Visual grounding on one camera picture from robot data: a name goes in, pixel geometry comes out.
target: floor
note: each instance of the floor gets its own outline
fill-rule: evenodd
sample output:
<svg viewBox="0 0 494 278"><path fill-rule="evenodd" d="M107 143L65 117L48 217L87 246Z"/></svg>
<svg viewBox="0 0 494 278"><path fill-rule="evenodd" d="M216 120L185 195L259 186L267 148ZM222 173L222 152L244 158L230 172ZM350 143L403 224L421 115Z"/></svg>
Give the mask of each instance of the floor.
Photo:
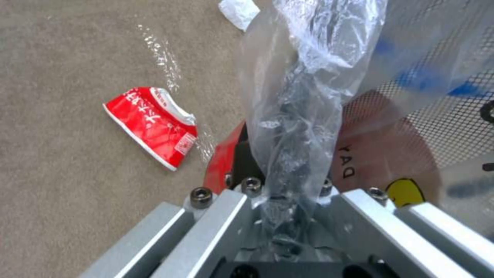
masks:
<svg viewBox="0 0 494 278"><path fill-rule="evenodd" d="M242 32L218 1L0 0L0 277L77 276L201 185L207 155L243 118ZM199 122L176 172L102 109L135 86L169 88Z"/></svg>

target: black component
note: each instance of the black component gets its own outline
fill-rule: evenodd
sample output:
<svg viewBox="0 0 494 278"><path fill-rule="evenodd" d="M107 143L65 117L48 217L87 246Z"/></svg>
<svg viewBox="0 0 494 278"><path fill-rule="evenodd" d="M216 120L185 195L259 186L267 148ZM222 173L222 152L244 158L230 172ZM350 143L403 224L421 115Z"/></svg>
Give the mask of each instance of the black component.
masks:
<svg viewBox="0 0 494 278"><path fill-rule="evenodd" d="M493 113L494 113L494 100L487 102L482 106L482 108L480 108L480 116L482 117L482 119L492 124L494 124Z"/></svg>
<svg viewBox="0 0 494 278"><path fill-rule="evenodd" d="M259 278L259 272L251 265L239 265L233 269L230 278Z"/></svg>
<svg viewBox="0 0 494 278"><path fill-rule="evenodd" d="M358 265L350 265L343 269L343 278L372 278L372 275L363 267Z"/></svg>
<svg viewBox="0 0 494 278"><path fill-rule="evenodd" d="M484 170L486 172L494 171L494 163L484 163L482 165L482 170Z"/></svg>
<svg viewBox="0 0 494 278"><path fill-rule="evenodd" d="M213 193L207 187L197 187L190 192L190 203L194 208L205 209L213 202Z"/></svg>
<svg viewBox="0 0 494 278"><path fill-rule="evenodd" d="M327 262L225 262L212 278L396 278L385 264L344 264Z"/></svg>
<svg viewBox="0 0 494 278"><path fill-rule="evenodd" d="M247 126L244 124L240 132L239 141L235 146L232 163L232 183L230 189L240 184L245 178L255 177L261 180L264 184L264 174L257 165L248 142Z"/></svg>

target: clear plastic bag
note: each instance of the clear plastic bag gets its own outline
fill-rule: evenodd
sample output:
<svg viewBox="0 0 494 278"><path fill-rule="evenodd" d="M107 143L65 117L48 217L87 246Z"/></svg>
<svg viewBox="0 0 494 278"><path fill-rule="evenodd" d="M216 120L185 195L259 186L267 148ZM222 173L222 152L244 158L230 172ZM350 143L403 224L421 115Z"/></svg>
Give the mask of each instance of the clear plastic bag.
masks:
<svg viewBox="0 0 494 278"><path fill-rule="evenodd" d="M266 175L264 227L275 249L286 250L283 242L299 242L313 212L343 101L366 73L386 0L273 4L249 26L238 67L252 154Z"/></svg>
<svg viewBox="0 0 494 278"><path fill-rule="evenodd" d="M387 95L389 105L354 134L396 122L455 90L470 95L490 90L492 84L472 87L464 82L494 66L492 49L483 42L494 24L493 7L488 0L390 4L359 93L390 80L399 93Z"/></svg>

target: white tissue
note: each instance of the white tissue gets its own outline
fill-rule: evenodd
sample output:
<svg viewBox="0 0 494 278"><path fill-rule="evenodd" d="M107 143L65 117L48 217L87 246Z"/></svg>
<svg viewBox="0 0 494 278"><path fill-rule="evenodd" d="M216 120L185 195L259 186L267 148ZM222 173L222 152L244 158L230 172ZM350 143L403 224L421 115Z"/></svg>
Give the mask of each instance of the white tissue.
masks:
<svg viewBox="0 0 494 278"><path fill-rule="evenodd" d="M259 8L252 0L223 0L218 7L233 25L244 32L259 13Z"/></svg>

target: screw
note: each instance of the screw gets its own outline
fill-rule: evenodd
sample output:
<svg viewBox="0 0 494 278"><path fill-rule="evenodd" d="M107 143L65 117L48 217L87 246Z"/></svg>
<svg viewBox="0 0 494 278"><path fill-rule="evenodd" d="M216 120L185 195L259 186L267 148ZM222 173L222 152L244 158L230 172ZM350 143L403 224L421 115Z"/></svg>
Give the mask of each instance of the screw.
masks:
<svg viewBox="0 0 494 278"><path fill-rule="evenodd" d="M254 177L242 180L242 193L249 197L257 197L261 194L261 180Z"/></svg>
<svg viewBox="0 0 494 278"><path fill-rule="evenodd" d="M319 197L326 197L331 194L331 189L333 188L333 184L329 179L324 180L323 188L321 188L321 193L319 193Z"/></svg>
<svg viewBox="0 0 494 278"><path fill-rule="evenodd" d="M372 197L381 205L386 205L386 201L388 200L388 194L386 194L386 192L380 190L377 187L371 187L367 189L367 194L369 194L370 197Z"/></svg>
<svg viewBox="0 0 494 278"><path fill-rule="evenodd" d="M206 187L197 187L190 192L190 204L197 209L208 208L213 201L211 189Z"/></svg>
<svg viewBox="0 0 494 278"><path fill-rule="evenodd" d="M232 174L230 173L226 173L225 174L225 184L228 188L230 188L232 186Z"/></svg>

